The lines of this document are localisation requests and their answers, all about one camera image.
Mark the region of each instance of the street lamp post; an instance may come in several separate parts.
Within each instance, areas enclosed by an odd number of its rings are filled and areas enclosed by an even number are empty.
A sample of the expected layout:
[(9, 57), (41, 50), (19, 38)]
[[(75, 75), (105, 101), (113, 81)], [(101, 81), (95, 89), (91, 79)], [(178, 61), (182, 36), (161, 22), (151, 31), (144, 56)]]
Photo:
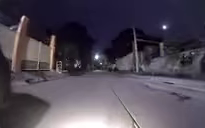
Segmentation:
[(164, 43), (166, 39), (166, 31), (168, 30), (168, 25), (163, 24), (162, 25), (162, 30), (163, 30), (163, 42), (160, 43), (160, 56), (164, 56)]

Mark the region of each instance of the night sky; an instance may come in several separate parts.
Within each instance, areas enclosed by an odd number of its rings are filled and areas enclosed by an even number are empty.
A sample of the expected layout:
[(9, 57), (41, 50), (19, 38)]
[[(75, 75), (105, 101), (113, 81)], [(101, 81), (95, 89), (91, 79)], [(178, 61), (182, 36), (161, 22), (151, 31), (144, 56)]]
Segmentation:
[(205, 0), (34, 0), (26, 6), (30, 19), (49, 28), (69, 21), (85, 25), (97, 41), (95, 49), (132, 26), (162, 36), (161, 25), (168, 24), (169, 40), (205, 38)]

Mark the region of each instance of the road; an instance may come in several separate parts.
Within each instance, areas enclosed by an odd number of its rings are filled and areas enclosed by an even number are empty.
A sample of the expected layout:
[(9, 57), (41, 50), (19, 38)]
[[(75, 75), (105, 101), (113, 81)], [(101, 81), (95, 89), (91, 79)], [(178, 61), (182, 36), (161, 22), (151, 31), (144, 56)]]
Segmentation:
[(37, 128), (130, 128), (132, 119), (118, 97), (141, 128), (205, 128), (205, 91), (173, 87), (178, 84), (205, 86), (200, 81), (89, 73), (14, 91), (50, 104)]

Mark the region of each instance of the white wall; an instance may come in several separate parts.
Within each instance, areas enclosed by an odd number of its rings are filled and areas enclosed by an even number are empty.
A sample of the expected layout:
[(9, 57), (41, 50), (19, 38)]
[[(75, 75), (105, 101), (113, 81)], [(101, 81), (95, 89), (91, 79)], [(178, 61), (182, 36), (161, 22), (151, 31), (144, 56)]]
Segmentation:
[(38, 53), (40, 52), (40, 62), (50, 63), (50, 47), (40, 43), (41, 42), (30, 38), (24, 60), (38, 61)]
[(5, 57), (12, 58), (15, 32), (11, 31), (8, 27), (0, 24), (0, 45), (1, 50)]
[[(1, 50), (5, 57), (8, 59), (12, 59), (13, 48), (14, 48), (14, 40), (15, 40), (16, 32), (11, 31), (8, 27), (0, 24), (0, 45)], [(40, 42), (30, 38), (26, 50), (23, 50), (23, 60), (27, 61), (38, 61), (38, 56), (40, 57), (40, 62), (50, 63), (50, 47), (42, 44)]]

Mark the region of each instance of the tree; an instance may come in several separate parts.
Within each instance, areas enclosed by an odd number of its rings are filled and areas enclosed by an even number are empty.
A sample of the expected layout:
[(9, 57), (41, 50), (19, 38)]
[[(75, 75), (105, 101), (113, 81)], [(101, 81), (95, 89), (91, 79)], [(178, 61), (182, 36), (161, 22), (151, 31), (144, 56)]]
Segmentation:
[(77, 22), (67, 23), (57, 32), (57, 37), (58, 52), (62, 53), (60, 59), (63, 62), (67, 57), (71, 60), (80, 59), (82, 69), (86, 70), (87, 65), (91, 64), (91, 51), (94, 44), (86, 27)]

